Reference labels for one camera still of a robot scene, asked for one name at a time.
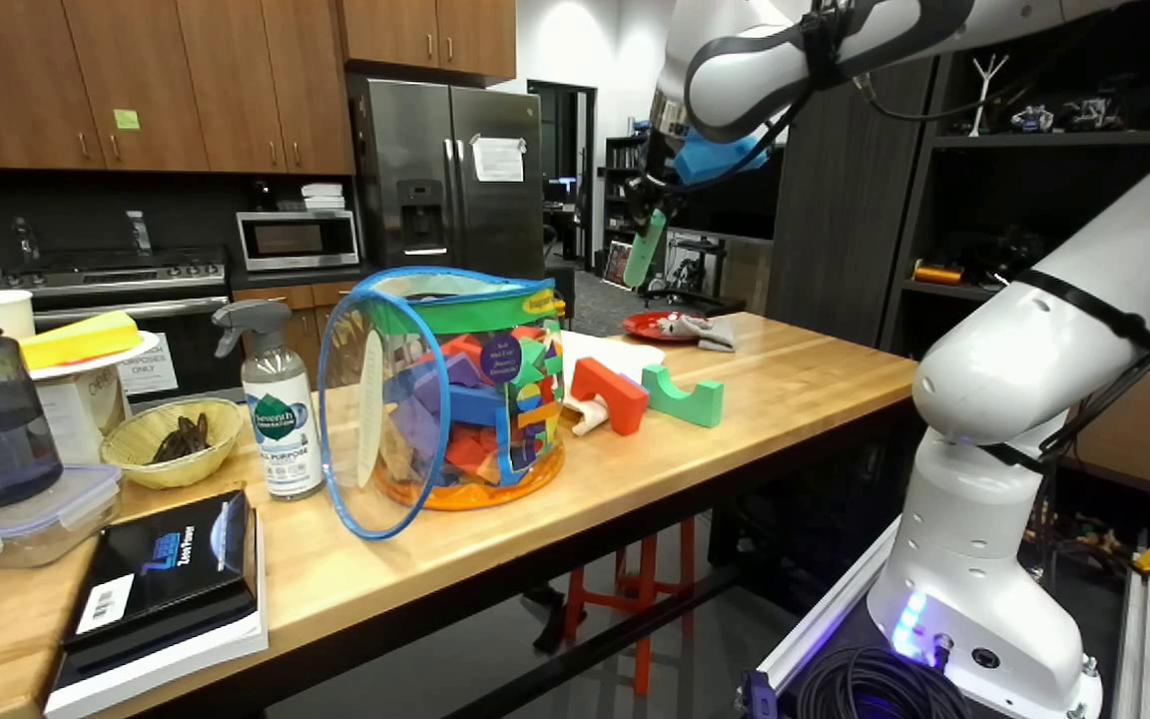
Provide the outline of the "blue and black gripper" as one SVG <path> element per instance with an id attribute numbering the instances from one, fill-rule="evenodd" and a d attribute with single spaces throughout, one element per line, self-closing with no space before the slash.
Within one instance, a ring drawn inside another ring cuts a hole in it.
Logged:
<path id="1" fill-rule="evenodd" d="M 768 163 L 768 142 L 758 130 L 738 139 L 706 139 L 704 130 L 683 130 L 663 153 L 663 174 L 681 187 L 698 187 L 724 174 L 755 170 Z M 666 179 L 653 179 L 657 201 L 646 210 L 646 231 L 663 231 L 673 218 L 675 187 Z"/>

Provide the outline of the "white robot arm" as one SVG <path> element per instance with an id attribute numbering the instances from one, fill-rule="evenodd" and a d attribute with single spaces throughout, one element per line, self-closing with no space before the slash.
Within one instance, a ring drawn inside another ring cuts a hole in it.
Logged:
<path id="1" fill-rule="evenodd" d="M 653 125 L 732 142 L 881 62 L 1039 35 L 1129 0 L 675 0 Z M 1020 561 L 1080 412 L 1150 372 L 1150 170 L 919 358 L 921 439 L 867 616 L 1015 719 L 1100 719 L 1080 619 Z"/>

